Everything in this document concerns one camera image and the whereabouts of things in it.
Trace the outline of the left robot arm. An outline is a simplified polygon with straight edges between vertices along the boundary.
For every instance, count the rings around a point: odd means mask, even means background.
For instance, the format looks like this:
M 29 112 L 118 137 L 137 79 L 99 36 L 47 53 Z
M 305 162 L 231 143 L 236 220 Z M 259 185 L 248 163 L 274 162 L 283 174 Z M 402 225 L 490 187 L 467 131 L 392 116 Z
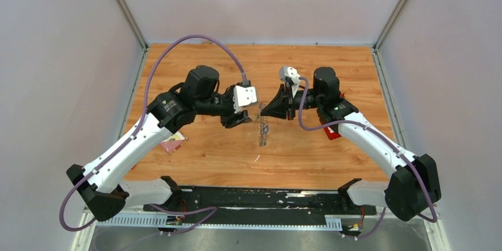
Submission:
M 219 94 L 219 77 L 209 66 L 191 69 L 184 82 L 157 95 L 138 122 L 105 153 L 85 166 L 72 165 L 67 170 L 97 221 L 109 220 L 133 206 L 156 204 L 166 211 L 180 207 L 181 195 L 167 176 L 154 181 L 125 181 L 124 177 L 153 148 L 198 115 L 218 116 L 225 128 L 251 121 L 247 107 L 258 101 L 255 87 L 239 82 Z

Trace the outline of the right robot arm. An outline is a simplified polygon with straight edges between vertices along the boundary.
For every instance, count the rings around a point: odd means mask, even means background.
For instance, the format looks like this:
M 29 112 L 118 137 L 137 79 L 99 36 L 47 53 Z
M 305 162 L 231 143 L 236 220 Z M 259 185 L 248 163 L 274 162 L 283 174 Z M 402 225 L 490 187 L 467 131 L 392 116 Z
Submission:
M 386 174 L 386 182 L 353 179 L 338 189 L 338 206 L 353 214 L 363 205 L 389 209 L 403 221 L 414 217 L 435 223 L 435 203 L 441 197 L 435 160 L 407 150 L 387 137 L 349 102 L 331 67 L 314 71 L 313 86 L 291 66 L 279 70 L 278 93 L 262 109 L 262 116 L 297 119 L 305 131 L 323 130 L 344 137 L 369 156 Z

